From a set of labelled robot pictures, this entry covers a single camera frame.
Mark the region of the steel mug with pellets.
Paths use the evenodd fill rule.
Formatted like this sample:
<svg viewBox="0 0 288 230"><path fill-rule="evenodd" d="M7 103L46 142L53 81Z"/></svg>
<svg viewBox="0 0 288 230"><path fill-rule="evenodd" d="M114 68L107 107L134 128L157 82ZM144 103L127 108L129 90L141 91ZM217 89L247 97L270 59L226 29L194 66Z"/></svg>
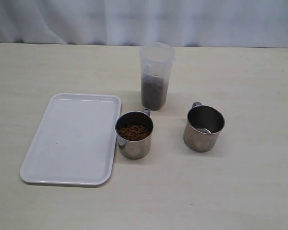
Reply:
<svg viewBox="0 0 288 230"><path fill-rule="evenodd" d="M151 111L131 111L123 114L115 124L120 153L127 159L144 158L151 148L154 124Z"/></svg>

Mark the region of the clear plastic tall container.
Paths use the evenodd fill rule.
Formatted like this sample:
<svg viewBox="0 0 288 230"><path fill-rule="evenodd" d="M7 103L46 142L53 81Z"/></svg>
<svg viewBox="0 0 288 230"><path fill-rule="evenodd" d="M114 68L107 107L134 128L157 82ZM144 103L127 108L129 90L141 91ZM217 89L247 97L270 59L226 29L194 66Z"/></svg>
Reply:
<svg viewBox="0 0 288 230"><path fill-rule="evenodd" d="M142 105L159 110L166 102L175 50L167 44L153 42L141 47L139 55Z"/></svg>

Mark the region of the white plastic tray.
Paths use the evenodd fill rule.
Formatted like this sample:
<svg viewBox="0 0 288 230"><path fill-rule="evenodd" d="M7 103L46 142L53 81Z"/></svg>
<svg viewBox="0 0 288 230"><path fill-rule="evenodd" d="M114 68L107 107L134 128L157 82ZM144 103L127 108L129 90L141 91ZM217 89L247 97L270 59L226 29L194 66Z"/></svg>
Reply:
<svg viewBox="0 0 288 230"><path fill-rule="evenodd" d="M120 112L121 99L115 95L54 95L24 158L20 178L28 184L104 184L112 174Z"/></svg>

